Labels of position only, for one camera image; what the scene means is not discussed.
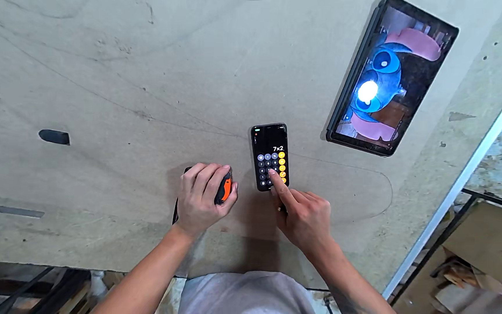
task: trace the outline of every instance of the metal frame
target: metal frame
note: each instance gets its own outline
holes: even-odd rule
[[[391,295],[391,293],[394,291],[394,289],[397,287],[397,285],[400,283],[400,280],[406,274],[406,271],[408,271],[408,268],[412,265],[414,262],[414,259],[418,254],[421,252],[423,249],[423,246],[433,234],[435,231],[435,228],[439,224],[439,222],[443,219],[444,215],[446,214],[447,210],[449,207],[452,205],[454,202],[456,196],[461,192],[462,188],[464,188],[464,185],[466,185],[466,182],[468,182],[468,179],[470,179],[470,176],[476,170],[476,167],[479,165],[480,161],[483,159],[485,156],[485,153],[489,150],[489,147],[492,146],[493,142],[495,139],[497,139],[497,136],[502,130],[502,111],[495,120],[495,122],[492,124],[491,128],[485,135],[485,137],[481,140],[480,145],[458,176],[456,182],[452,185],[449,193],[447,196],[445,196],[443,202],[437,208],[435,214],[433,214],[433,217],[429,220],[429,223],[427,224],[426,228],[423,230],[422,234],[419,236],[418,240],[414,243],[414,246],[410,249],[410,252],[406,255],[404,258],[404,261],[398,267],[396,273],[394,273],[393,278],[390,280],[390,282],[387,284],[387,287],[383,291],[382,295],[385,299],[388,299]]]
[[[492,193],[479,193],[468,189],[462,189],[463,193],[470,194],[470,199],[462,206],[462,209],[455,215],[455,217],[450,221],[449,225],[445,228],[443,233],[437,238],[435,244],[429,248],[427,254],[423,257],[422,261],[415,268],[414,272],[410,275],[408,280],[404,283],[404,286],[398,291],[394,299],[390,302],[390,305],[393,306],[400,296],[406,291],[406,289],[410,286],[410,284],[414,281],[415,277],[420,273],[422,268],[427,264],[431,256],[435,253],[435,251],[441,247],[441,245],[449,238],[449,236],[456,230],[458,227],[460,220],[464,217],[464,215],[470,210],[472,205],[478,199],[484,199],[489,202],[493,202],[495,204],[502,205],[502,198],[493,195]]]

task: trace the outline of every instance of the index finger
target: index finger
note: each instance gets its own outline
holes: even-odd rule
[[[270,174],[272,185],[276,189],[276,193],[278,194],[278,197],[280,197],[282,203],[284,203],[287,207],[297,205],[296,198],[294,198],[288,187],[284,184],[284,182],[282,182],[280,175],[278,175],[278,173],[276,173],[273,169],[270,169],[268,174]]]

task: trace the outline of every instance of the curved pencil line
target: curved pencil line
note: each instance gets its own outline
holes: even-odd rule
[[[295,155],[295,156],[300,156],[300,157],[303,157],[303,158],[309,158],[309,159],[313,159],[313,160],[316,160],[316,161],[323,161],[325,163],[329,163],[329,164],[335,164],[335,165],[339,165],[339,166],[345,166],[345,167],[350,167],[350,168],[356,168],[356,169],[360,169],[360,170],[366,170],[366,171],[369,171],[369,172],[373,172],[373,173],[377,173],[377,174],[380,174],[382,176],[385,177],[385,179],[387,179],[388,183],[389,183],[389,186],[390,186],[390,201],[389,201],[389,204],[387,205],[387,207],[385,209],[383,209],[381,212],[379,213],[376,213],[376,214],[373,214],[373,215],[369,215],[369,216],[365,216],[365,217],[360,217],[360,218],[357,218],[357,219],[354,219],[354,222],[355,221],[360,221],[360,220],[366,220],[366,219],[371,219],[371,218],[375,218],[379,215],[382,215],[384,214],[389,208],[390,206],[392,205],[392,201],[394,200],[394,188],[392,186],[392,182],[390,181],[389,177],[382,173],[382,172],[379,172],[379,171],[375,171],[375,170],[372,170],[372,169],[367,169],[367,168],[361,168],[361,167],[356,167],[356,166],[351,166],[351,165],[346,165],[346,164],[340,164],[340,163],[336,163],[336,162],[333,162],[333,161],[327,161],[327,160],[322,160],[322,159],[317,159],[317,158],[313,158],[313,157],[309,157],[309,156],[304,156],[304,155],[300,155],[300,154],[296,154],[296,153],[292,153],[292,155]]]
[[[29,8],[25,8],[22,5],[16,3],[15,1],[12,1],[12,0],[4,0],[4,1],[6,3],[9,3],[9,4],[11,4],[11,5],[19,8],[22,11],[34,13],[34,14],[37,14],[37,15],[40,15],[40,16],[43,16],[43,17],[56,18],[56,19],[68,19],[68,18],[74,18],[77,15],[79,15],[80,11],[83,10],[83,8],[88,4],[88,2],[90,0],[84,0],[77,9],[73,10],[71,13],[64,14],[64,15],[49,15],[49,14],[45,14],[43,12],[33,11],[33,10],[29,9]]]
[[[24,39],[24,40],[26,40],[26,41],[30,41],[30,42],[32,42],[33,44],[38,44],[38,45],[40,45],[40,46],[47,47],[47,48],[49,48],[49,49],[54,49],[54,50],[59,51],[59,52],[62,52],[62,53],[67,53],[67,54],[69,54],[69,55],[77,56],[77,57],[80,57],[80,58],[83,58],[83,59],[87,59],[87,60],[90,60],[90,61],[95,61],[95,62],[97,62],[98,64],[100,64],[102,67],[104,67],[104,68],[106,68],[106,69],[108,69],[108,70],[110,70],[110,71],[115,72],[115,74],[116,74],[116,75],[117,75],[120,79],[122,79],[124,82],[128,83],[129,85],[131,85],[131,86],[133,86],[133,87],[135,87],[135,88],[137,88],[137,89],[141,89],[141,87],[140,87],[140,86],[137,86],[135,83],[133,83],[133,82],[132,82],[132,81],[130,81],[129,79],[127,79],[127,78],[123,77],[121,74],[119,74],[118,72],[114,71],[112,68],[110,68],[108,65],[104,64],[104,63],[103,63],[102,61],[100,61],[100,60],[97,60],[97,59],[94,59],[94,58],[88,58],[88,57],[86,57],[86,56],[84,56],[84,55],[80,55],[80,54],[77,54],[77,53],[70,53],[69,51],[66,51],[66,50],[63,50],[63,49],[60,49],[60,48],[57,48],[57,47],[52,47],[52,46],[49,46],[49,45],[47,45],[45,42],[42,42],[42,41],[38,41],[38,40],[34,40],[34,39],[30,39],[30,38],[28,38],[28,37],[25,37],[23,34],[20,34],[20,33],[18,33],[18,32],[15,32],[15,31],[13,31],[13,30],[11,30],[11,29],[9,29],[9,28],[5,27],[5,26],[4,26],[4,25],[2,25],[2,24],[0,24],[0,27],[2,27],[4,30],[6,30],[6,31],[10,32],[11,34],[13,34],[13,35],[15,35],[15,36],[17,36],[17,37],[19,37],[19,38],[21,38],[21,39]],[[168,105],[168,106],[170,106],[170,107],[174,108],[175,110],[178,110],[179,112],[181,112],[181,113],[183,113],[183,114],[185,114],[185,115],[187,115],[187,116],[189,116],[189,117],[191,117],[191,118],[193,118],[193,119],[196,119],[196,120],[198,120],[198,121],[200,121],[200,122],[202,122],[202,123],[204,123],[204,124],[206,124],[206,125],[212,126],[212,127],[216,128],[216,129],[218,129],[218,130],[220,130],[220,131],[225,132],[225,133],[226,133],[226,135],[234,135],[233,133],[231,133],[231,132],[229,132],[229,131],[227,131],[227,130],[224,130],[224,129],[222,129],[222,128],[220,128],[220,127],[218,127],[218,126],[214,125],[214,124],[211,124],[211,123],[209,123],[209,122],[207,122],[207,121],[205,121],[205,120],[203,120],[203,119],[201,119],[201,118],[198,118],[198,117],[196,117],[196,116],[194,116],[194,115],[190,114],[189,112],[185,112],[184,110],[181,110],[180,108],[178,108],[178,107],[174,106],[173,104],[168,103],[167,101],[165,101],[165,100],[163,100],[162,98],[160,98],[160,97],[156,96],[155,94],[151,93],[151,92],[150,92],[150,91],[148,91],[148,90],[145,90],[144,92],[148,93],[150,96],[152,96],[152,97],[153,97],[154,99],[156,99],[157,101],[160,101],[160,102],[162,102],[163,104]]]
[[[56,71],[55,69],[53,68],[50,68],[48,65],[46,65],[45,63],[43,63],[42,61],[38,60],[36,57],[32,56],[30,53],[24,51],[23,49],[21,49],[20,47],[18,47],[14,42],[12,42],[11,40],[9,40],[8,38],[6,38],[4,35],[0,34],[0,38],[4,39],[5,41],[9,42],[13,47],[17,48],[20,52],[24,53],[25,55],[27,55],[29,58],[31,58],[32,60],[36,61],[37,63],[39,63],[40,65],[42,65],[44,68],[54,72],[55,74],[61,76],[62,78],[66,79],[67,81],[73,83],[74,85],[80,87],[81,89],[84,89],[85,91],[89,92],[90,94],[94,95],[94,96],[97,96],[111,104],[114,104],[124,110],[127,110],[127,111],[130,111],[132,113],[134,113],[135,115],[139,116],[139,117],[143,117],[143,118],[146,118],[146,119],[149,119],[149,120],[154,120],[154,121],[158,121],[158,122],[162,122],[164,124],[167,124],[167,125],[174,125],[174,126],[178,126],[178,127],[182,127],[182,128],[185,128],[185,129],[189,129],[189,130],[194,130],[194,131],[200,131],[200,132],[206,132],[206,133],[213,133],[213,134],[219,134],[219,135],[227,135],[227,136],[232,136],[232,135],[229,135],[229,134],[224,134],[224,133],[219,133],[219,132],[213,132],[213,131],[207,131],[207,130],[200,130],[200,129],[195,129],[195,128],[192,128],[192,127],[188,127],[188,126],[185,126],[185,125],[179,125],[179,124],[175,124],[175,123],[172,123],[172,122],[168,122],[168,121],[164,121],[164,120],[160,120],[160,119],[157,119],[157,118],[154,118],[152,117],[151,115],[149,115],[148,113],[144,113],[140,110],[133,110],[131,108],[128,108],[128,107],[125,107],[121,104],[118,104],[116,103],[115,101],[112,101],[111,99],[108,99],[100,94],[98,94],[97,92],[94,92],[93,90],[90,90],[86,87],[84,87],[83,85],[75,82],[74,80],[70,79],[69,77],[59,73],[58,71]]]

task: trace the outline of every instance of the hand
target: hand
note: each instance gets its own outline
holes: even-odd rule
[[[312,192],[288,189],[276,171],[270,169],[268,173],[274,185],[271,191],[278,209],[277,225],[290,242],[306,256],[332,242],[330,203]],[[280,210],[282,203],[288,214]]]
[[[191,237],[196,238],[226,216],[238,199],[238,183],[235,182],[226,201],[222,205],[214,204],[220,183],[229,171],[229,165],[198,163],[181,176],[176,225]]]

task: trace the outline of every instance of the cardboard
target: cardboard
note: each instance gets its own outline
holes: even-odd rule
[[[474,205],[443,246],[502,283],[502,208]]]

